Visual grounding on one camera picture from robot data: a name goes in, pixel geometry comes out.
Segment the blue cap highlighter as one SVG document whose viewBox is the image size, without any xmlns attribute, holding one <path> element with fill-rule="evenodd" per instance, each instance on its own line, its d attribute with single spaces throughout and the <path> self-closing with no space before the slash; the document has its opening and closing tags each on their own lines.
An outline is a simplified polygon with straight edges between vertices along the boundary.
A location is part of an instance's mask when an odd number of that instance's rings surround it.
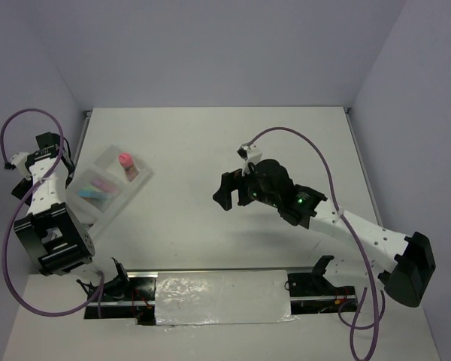
<svg viewBox="0 0 451 361">
<path fill-rule="evenodd" d="M 78 192 L 78 196 L 86 201 L 98 200 L 98 201 L 104 202 L 110 198 L 109 193 L 104 193 L 104 192 L 95 191 L 95 190 L 80 190 Z"/>
</svg>

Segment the purple cap highlighter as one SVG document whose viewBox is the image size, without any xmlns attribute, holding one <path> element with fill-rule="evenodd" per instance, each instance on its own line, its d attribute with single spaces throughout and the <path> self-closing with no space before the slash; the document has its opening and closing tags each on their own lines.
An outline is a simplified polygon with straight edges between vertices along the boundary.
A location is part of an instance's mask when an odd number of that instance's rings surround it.
<svg viewBox="0 0 451 361">
<path fill-rule="evenodd" d="M 101 178 L 92 179 L 90 183 L 104 193 L 116 194 L 120 191 L 114 183 L 108 182 L 107 180 L 103 180 Z"/>
</svg>

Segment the pink cap glue stick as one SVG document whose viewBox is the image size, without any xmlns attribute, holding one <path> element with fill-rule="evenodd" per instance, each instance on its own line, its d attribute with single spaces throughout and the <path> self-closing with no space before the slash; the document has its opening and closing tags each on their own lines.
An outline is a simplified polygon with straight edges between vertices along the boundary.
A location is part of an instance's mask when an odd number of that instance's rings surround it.
<svg viewBox="0 0 451 361">
<path fill-rule="evenodd" d="M 126 174 L 127 180 L 132 182 L 140 172 L 134 163 L 132 155 L 129 153 L 121 153 L 118 156 L 118 160 Z"/>
</svg>

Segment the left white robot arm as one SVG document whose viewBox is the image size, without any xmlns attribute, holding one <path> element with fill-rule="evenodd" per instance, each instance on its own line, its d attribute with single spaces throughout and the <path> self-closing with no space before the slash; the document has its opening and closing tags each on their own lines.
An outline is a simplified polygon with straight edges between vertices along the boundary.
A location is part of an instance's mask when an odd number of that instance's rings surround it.
<svg viewBox="0 0 451 361">
<path fill-rule="evenodd" d="M 59 135 L 46 132 L 36 141 L 35 152 L 11 157 L 11 163 L 24 175 L 12 194 L 29 206 L 26 216 L 14 221 L 16 236 L 41 274 L 74 274 L 82 288 L 93 293 L 102 272 L 104 297 L 114 301 L 127 298 L 132 281 L 123 265 L 114 258 L 103 263 L 92 260 L 95 246 L 88 229 L 67 204 L 74 163 L 68 153 L 59 155 Z"/>
</svg>

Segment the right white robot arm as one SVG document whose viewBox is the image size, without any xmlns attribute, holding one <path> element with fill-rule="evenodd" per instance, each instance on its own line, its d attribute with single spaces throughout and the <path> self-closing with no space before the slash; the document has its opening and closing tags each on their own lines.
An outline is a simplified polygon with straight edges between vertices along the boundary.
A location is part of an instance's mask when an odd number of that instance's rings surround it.
<svg viewBox="0 0 451 361">
<path fill-rule="evenodd" d="M 266 159 L 221 176 L 213 200 L 225 211 L 232 209 L 232 193 L 238 205 L 260 202 L 275 208 L 293 226 L 327 235 L 352 246 L 361 245 L 379 282 L 379 288 L 396 302 L 416 308 L 436 269 L 427 236 L 405 235 L 384 229 L 349 211 L 336 208 L 331 199 L 310 187 L 295 184 L 276 160 Z"/>
</svg>

